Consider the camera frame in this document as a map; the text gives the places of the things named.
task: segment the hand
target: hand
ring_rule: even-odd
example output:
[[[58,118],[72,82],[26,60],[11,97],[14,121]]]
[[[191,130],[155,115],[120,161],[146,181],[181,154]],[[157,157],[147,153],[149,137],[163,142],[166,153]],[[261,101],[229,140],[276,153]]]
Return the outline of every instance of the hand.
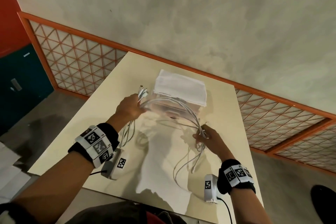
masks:
[[[144,108],[140,108],[139,106],[140,103],[138,103],[138,94],[132,94],[120,102],[117,106],[115,114],[127,116],[130,121],[136,120],[146,111]]]
[[[204,143],[209,150],[211,150],[214,154],[216,154],[222,162],[227,159],[234,159],[235,157],[223,142],[221,136],[217,133],[216,130],[204,124],[202,129],[205,131],[206,137],[203,138],[198,133],[192,135],[197,142]]]

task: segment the person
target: person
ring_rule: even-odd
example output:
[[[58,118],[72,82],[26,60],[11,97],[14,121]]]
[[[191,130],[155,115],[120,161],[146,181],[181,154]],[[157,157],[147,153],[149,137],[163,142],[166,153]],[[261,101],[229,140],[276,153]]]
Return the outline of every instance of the person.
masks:
[[[139,107],[137,94],[124,98],[106,123],[97,125],[116,147],[119,131],[145,110]],[[235,159],[220,135],[203,125],[206,139],[197,133],[193,137],[203,142],[222,162]],[[24,189],[12,202],[0,205],[0,223],[55,223],[65,212],[84,182],[95,168],[92,159],[75,143],[68,154]],[[236,223],[271,223],[252,189],[232,188],[230,191]],[[184,223],[172,213],[141,204],[121,202],[86,209],[67,223]]]

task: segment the person's left hand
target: person's left hand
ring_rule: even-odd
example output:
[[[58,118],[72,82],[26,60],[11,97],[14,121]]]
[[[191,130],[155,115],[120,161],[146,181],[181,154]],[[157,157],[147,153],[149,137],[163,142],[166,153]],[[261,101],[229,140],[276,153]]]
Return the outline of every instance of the person's left hand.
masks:
[[[132,94],[129,97],[124,98],[117,106],[115,114],[121,114],[127,116],[129,120],[136,120],[146,110],[140,108],[138,103],[138,94]]]

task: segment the cream table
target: cream table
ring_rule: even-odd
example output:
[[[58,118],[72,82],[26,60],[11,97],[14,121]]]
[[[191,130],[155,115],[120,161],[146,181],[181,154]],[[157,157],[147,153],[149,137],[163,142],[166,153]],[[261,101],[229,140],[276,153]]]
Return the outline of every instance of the cream table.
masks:
[[[161,69],[205,83],[207,107],[200,114],[201,122],[207,122],[216,129],[234,156],[249,169],[254,177],[257,196],[262,202],[233,85],[132,52],[126,54],[29,172],[42,175],[51,168],[67,154],[75,137],[90,125],[105,122],[120,101],[136,93],[140,85],[148,87],[150,92]],[[229,223],[224,204],[203,201],[204,176],[218,175],[221,165],[216,155],[205,149],[193,174],[190,172],[191,165],[183,168],[177,176],[181,187],[173,179],[173,172],[176,173],[187,159],[197,153],[195,140],[191,136],[194,132],[195,129],[179,125],[170,118],[146,112],[136,120],[135,136],[124,147],[130,156],[124,174],[116,181],[99,174],[92,175],[83,187],[208,222]],[[234,218],[230,197],[225,195],[224,200]]]

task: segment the red wall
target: red wall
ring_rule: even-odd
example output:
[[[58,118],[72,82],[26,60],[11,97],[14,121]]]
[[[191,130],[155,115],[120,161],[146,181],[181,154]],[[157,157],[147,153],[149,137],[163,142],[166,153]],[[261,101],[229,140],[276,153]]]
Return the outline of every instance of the red wall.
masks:
[[[0,57],[30,43],[18,11],[20,7],[16,0],[0,0]]]

